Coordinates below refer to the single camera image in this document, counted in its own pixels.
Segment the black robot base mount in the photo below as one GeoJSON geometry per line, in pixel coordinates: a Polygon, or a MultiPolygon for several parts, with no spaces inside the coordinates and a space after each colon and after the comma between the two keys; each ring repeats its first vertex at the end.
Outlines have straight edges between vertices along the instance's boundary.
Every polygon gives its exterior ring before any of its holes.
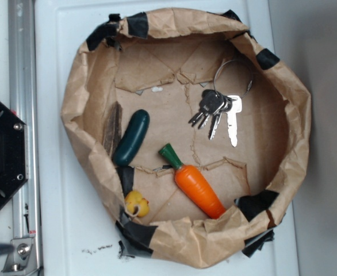
{"type": "Polygon", "coordinates": [[[26,124],[0,101],[0,210],[28,180],[26,124]]]}

